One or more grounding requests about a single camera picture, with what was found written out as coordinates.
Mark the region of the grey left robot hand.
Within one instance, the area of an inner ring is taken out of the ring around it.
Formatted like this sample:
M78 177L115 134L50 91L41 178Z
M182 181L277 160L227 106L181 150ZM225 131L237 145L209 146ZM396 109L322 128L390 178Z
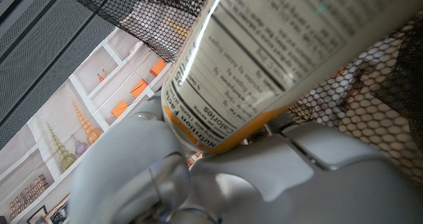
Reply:
M422 188L315 123L189 165L154 96L85 153L68 213L72 223L421 223Z

